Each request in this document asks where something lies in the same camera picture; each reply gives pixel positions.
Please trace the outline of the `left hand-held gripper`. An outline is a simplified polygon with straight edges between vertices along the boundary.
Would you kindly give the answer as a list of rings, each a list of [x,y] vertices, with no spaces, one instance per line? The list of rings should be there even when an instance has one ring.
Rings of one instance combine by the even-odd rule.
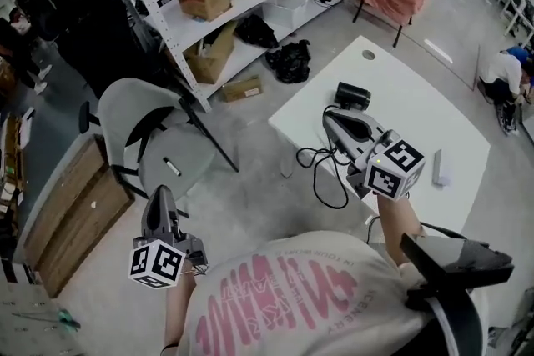
[[[169,225],[160,226],[160,207]],[[208,259],[204,243],[181,230],[172,192],[158,186],[145,207],[141,234],[133,240],[128,278],[148,288],[171,288],[185,273],[186,261],[192,264],[193,274],[205,273]]]

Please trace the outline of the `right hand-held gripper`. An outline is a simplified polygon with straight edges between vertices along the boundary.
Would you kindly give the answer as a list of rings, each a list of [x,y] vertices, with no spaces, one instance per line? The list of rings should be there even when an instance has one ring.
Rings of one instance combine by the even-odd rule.
[[[322,125],[327,137],[349,159],[346,182],[359,198],[374,192],[397,201],[421,176],[425,155],[394,130],[385,131],[371,116],[359,110],[327,108]]]

